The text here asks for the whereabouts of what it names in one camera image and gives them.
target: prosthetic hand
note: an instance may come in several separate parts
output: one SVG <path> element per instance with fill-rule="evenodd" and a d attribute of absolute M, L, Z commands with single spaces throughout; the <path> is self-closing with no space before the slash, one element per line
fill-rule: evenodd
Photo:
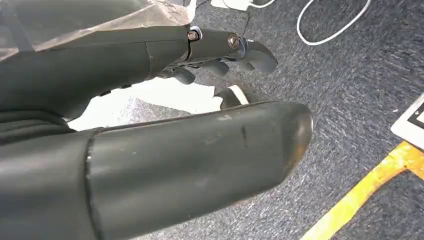
<path fill-rule="evenodd" d="M 68 128 L 66 120 L 79 117 L 91 98 L 156 76 L 189 84 L 189 68 L 218 75 L 228 71 L 225 62 L 276 68 L 258 42 L 186 25 L 101 24 L 37 41 L 57 36 L 49 31 L 61 32 L 66 23 L 80 26 L 136 2 L 0 1 L 0 239 L 129 239 L 273 188 L 302 158 L 311 113 L 284 101 Z"/>

